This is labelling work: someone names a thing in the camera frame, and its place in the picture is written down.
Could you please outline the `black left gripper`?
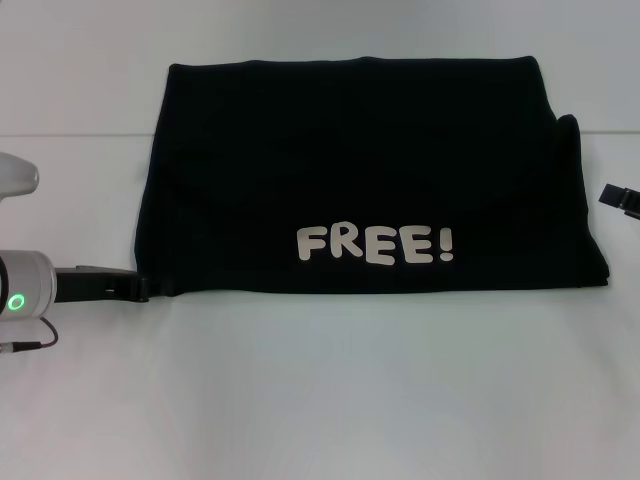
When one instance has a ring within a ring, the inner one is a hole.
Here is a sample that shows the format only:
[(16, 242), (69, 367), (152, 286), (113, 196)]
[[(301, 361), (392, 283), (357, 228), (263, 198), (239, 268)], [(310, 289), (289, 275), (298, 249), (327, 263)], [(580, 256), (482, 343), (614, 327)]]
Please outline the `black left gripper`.
[(135, 271), (95, 266), (56, 270), (56, 303), (126, 301), (145, 303), (173, 296), (171, 278), (147, 278)]

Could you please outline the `black t-shirt with FREE print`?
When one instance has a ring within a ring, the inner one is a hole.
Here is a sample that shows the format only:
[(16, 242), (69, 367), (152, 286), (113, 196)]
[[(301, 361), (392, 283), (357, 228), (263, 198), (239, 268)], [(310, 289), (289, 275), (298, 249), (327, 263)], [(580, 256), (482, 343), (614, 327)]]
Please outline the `black t-shirt with FREE print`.
[(173, 296), (609, 278), (578, 122), (533, 57), (175, 64), (134, 252)]

